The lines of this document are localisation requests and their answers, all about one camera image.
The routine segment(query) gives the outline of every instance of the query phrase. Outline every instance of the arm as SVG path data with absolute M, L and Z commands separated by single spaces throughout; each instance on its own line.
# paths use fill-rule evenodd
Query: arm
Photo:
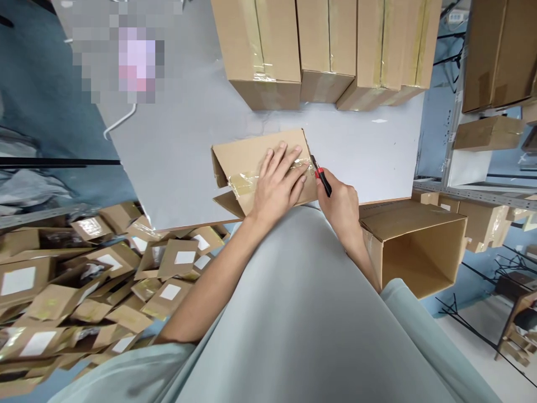
M 289 171 L 302 149 L 296 147 L 284 158 L 286 149 L 287 144 L 281 143 L 276 151 L 267 150 L 252 211 L 171 316 L 157 343 L 190 343 L 203 338 L 231 299 L 257 246 L 298 201 L 308 164 Z
M 317 197 L 326 219 L 334 229 L 348 256 L 360 269 L 371 286 L 379 294 L 382 291 L 373 270 L 371 259 L 365 247 L 362 228 L 359 222 L 358 193 L 352 186 L 345 185 L 326 168 L 324 174 L 332 187 L 328 197 L 320 179 L 317 179 Z

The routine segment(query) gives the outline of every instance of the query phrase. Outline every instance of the brown cardboard packaging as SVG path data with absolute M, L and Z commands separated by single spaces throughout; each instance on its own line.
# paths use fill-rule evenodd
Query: brown cardboard packaging
M 108 278 L 108 273 L 99 275 L 94 280 L 84 281 L 82 276 L 98 267 L 96 264 L 83 263 L 76 269 L 55 278 L 32 301 L 26 315 L 39 320 L 58 320 L 70 315 L 74 309 L 91 293 L 99 288 Z
M 114 236 L 112 229 L 101 217 L 83 218 L 70 225 L 85 241 L 95 240 L 100 243 L 109 241 Z
M 380 284 L 401 278 L 417 298 L 455 284 L 466 221 L 413 200 L 360 206 L 365 245 Z
M 126 201 L 99 210 L 99 215 L 117 235 L 122 235 L 142 213 L 132 201 Z
M 497 239 L 501 235 L 501 224 L 505 221 L 507 210 L 508 207 L 503 205 L 475 200 L 461 201 L 459 214 L 468 217 L 465 236 L 470 238 L 470 243 L 482 242 L 489 246 L 490 242 Z
M 537 2 L 473 0 L 463 112 L 536 99 Z
M 297 0 L 302 102 L 334 104 L 356 77 L 356 0 Z
M 438 205 L 439 192 L 431 192 L 421 189 L 412 189 L 412 200 L 421 204 Z
M 165 320 L 172 314 L 186 297 L 191 283 L 178 279 L 170 279 L 162 285 L 162 288 L 142 308 L 142 312 L 160 320 Z
M 169 240 L 158 268 L 158 277 L 188 274 L 194 268 L 201 241 Z
M 300 108 L 300 55 L 294 0 L 212 0 L 232 86 L 252 110 Z
M 30 302 L 53 276 L 49 257 L 0 265 L 0 308 Z
M 304 131 L 298 129 L 213 146 L 213 169 L 216 184 L 219 188 L 223 188 L 229 183 L 233 189 L 232 192 L 214 198 L 214 201 L 237 217 L 244 218 L 253 207 L 260 162 L 266 155 L 268 148 L 277 150 L 282 141 L 288 144 L 286 155 L 296 146 L 301 146 L 302 152 L 298 157 L 298 163 L 309 163 L 309 168 L 305 173 L 307 179 L 304 183 L 304 189 L 296 205 L 317 200 L 317 185 L 308 144 Z
M 462 123 L 457 129 L 453 148 L 468 151 L 517 148 L 524 127 L 523 120 L 506 116 L 491 116 Z

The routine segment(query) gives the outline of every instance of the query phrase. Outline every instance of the white cable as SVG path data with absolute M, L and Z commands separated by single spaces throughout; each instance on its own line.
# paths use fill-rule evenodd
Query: white cable
M 112 126 L 108 127 L 103 133 L 102 135 L 104 136 L 105 139 L 107 140 L 110 140 L 108 138 L 108 134 L 109 132 L 111 132 L 112 130 L 114 130 L 115 128 L 119 127 L 121 124 L 123 124 L 124 121 L 126 121 L 128 118 L 130 118 L 132 115 L 134 115 L 134 113 L 136 112 L 136 107 L 137 107 L 138 104 L 133 104 L 133 108 L 130 110 L 129 113 L 127 113 L 125 116 L 123 116 L 120 120 L 118 120 L 116 123 L 114 123 Z

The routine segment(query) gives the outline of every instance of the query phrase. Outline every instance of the white table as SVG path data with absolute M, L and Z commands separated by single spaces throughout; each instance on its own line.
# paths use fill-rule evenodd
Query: white table
M 53 3 L 60 7 L 59 0 Z M 117 6 L 108 0 L 90 4 L 102 26 L 110 4 Z M 86 26 L 90 14 L 84 13 Z M 69 32 L 69 12 L 61 10 L 59 17 Z M 102 38 L 106 29 L 99 32 Z M 111 134 L 157 230 L 235 219 L 212 200 L 229 189 L 216 187 L 211 145 L 294 128 L 304 129 L 321 165 L 356 188 L 360 203 L 411 196 L 423 94 L 372 112 L 340 112 L 327 104 L 253 112 L 226 80 L 209 1 L 186 3 L 184 14 L 160 33 L 166 44 L 164 91 L 156 104 L 138 105 L 136 114 Z M 74 34 L 74 51 L 76 42 Z M 95 102 L 110 125 L 131 108 L 121 93 L 102 90 L 110 88 L 110 75 L 117 72 L 117 54 L 84 53 L 82 60 L 91 67 L 85 71 L 92 88 L 101 90 Z

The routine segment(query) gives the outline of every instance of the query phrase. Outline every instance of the hand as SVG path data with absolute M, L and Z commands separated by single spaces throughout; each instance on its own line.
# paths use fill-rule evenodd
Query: hand
M 248 215 L 265 226 L 267 231 L 297 203 L 306 182 L 303 174 L 309 162 L 290 170 L 302 148 L 296 146 L 284 158 L 286 150 L 285 142 L 280 143 L 276 152 L 272 148 L 267 150 L 259 172 L 253 209 Z
M 326 195 L 323 183 L 317 178 L 319 205 L 340 242 L 349 251 L 357 243 L 363 242 L 358 221 L 358 193 L 352 186 L 338 181 L 328 169 L 323 169 L 326 180 L 332 187 L 332 194 L 330 197 Z

